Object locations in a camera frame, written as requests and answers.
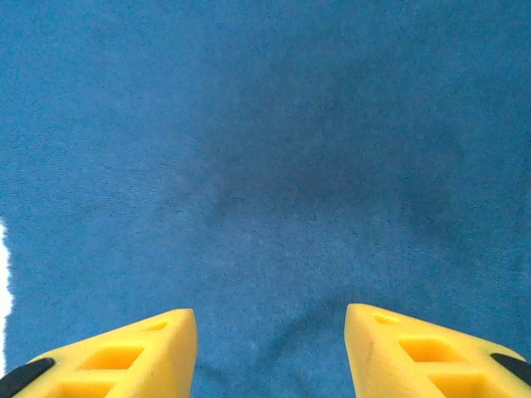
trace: blue carpet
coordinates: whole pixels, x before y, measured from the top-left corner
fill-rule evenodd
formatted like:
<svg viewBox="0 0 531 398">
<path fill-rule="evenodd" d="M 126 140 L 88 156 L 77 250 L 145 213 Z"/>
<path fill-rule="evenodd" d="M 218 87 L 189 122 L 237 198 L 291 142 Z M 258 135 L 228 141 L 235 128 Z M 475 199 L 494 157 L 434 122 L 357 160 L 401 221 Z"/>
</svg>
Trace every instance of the blue carpet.
<svg viewBox="0 0 531 398">
<path fill-rule="evenodd" d="M 7 368 L 196 310 L 204 396 L 353 396 L 370 303 L 531 357 L 531 2 L 5 1 Z"/>
</svg>

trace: rectangular hole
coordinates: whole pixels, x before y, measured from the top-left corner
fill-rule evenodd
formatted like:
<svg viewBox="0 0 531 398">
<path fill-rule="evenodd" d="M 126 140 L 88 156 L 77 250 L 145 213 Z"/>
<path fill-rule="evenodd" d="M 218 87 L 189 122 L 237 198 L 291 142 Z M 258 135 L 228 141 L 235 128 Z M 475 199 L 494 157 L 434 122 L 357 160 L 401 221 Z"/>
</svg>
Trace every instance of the rectangular hole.
<svg viewBox="0 0 531 398">
<path fill-rule="evenodd" d="M 135 346 L 101 347 L 80 366 L 80 369 L 129 369 L 143 350 L 143 347 Z"/>
<path fill-rule="evenodd" d="M 46 398 L 104 398 L 113 386 L 95 382 L 62 383 Z"/>
<path fill-rule="evenodd" d="M 481 374 L 432 375 L 430 380 L 446 398 L 509 398 Z"/>
<path fill-rule="evenodd" d="M 399 341 L 415 362 L 462 362 L 463 357 L 449 343 L 433 337 L 407 337 Z"/>
<path fill-rule="evenodd" d="M 399 323 L 398 319 L 390 317 L 389 315 L 383 315 L 382 313 L 375 313 L 374 319 L 376 319 L 376 322 L 378 323 Z"/>
<path fill-rule="evenodd" d="M 168 325 L 168 321 L 161 321 L 146 328 L 146 330 L 162 330 Z"/>
</svg>

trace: textured surface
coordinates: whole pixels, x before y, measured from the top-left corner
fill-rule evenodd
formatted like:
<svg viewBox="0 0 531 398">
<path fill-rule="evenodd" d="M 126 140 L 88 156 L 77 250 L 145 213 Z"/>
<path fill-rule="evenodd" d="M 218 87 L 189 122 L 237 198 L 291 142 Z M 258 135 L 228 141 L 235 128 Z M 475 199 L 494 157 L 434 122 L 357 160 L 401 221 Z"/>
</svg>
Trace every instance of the textured surface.
<svg viewBox="0 0 531 398">
<path fill-rule="evenodd" d="M 3 2 L 7 368 L 193 307 L 194 396 L 352 396 L 352 302 L 531 357 L 530 4 Z"/>
</svg>

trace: black tip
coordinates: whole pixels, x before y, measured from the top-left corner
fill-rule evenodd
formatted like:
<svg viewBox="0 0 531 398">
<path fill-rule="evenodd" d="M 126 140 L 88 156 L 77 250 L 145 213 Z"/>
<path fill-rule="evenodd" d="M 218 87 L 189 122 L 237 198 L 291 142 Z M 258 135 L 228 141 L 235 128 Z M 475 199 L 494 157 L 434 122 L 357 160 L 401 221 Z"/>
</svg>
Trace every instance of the black tip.
<svg viewBox="0 0 531 398">
<path fill-rule="evenodd" d="M 55 364 L 53 358 L 42 358 L 13 369 L 0 379 L 0 398 L 12 398 Z"/>
<path fill-rule="evenodd" d="M 508 355 L 490 354 L 501 366 L 517 376 L 521 381 L 531 386 L 531 364 Z"/>
</svg>

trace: yellow plastic part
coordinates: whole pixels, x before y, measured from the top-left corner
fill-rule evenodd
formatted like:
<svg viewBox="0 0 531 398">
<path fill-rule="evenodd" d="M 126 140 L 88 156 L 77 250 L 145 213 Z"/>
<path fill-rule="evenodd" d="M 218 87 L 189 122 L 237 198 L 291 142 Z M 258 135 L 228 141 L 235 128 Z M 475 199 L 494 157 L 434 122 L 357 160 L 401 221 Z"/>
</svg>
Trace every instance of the yellow plastic part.
<svg viewBox="0 0 531 398">
<path fill-rule="evenodd" d="M 15 398 L 188 397 L 196 355 L 193 311 L 176 309 L 34 358 L 56 364 Z"/>
<path fill-rule="evenodd" d="M 366 304 L 350 304 L 345 343 L 357 398 L 523 398 L 529 386 L 493 342 Z"/>
</svg>

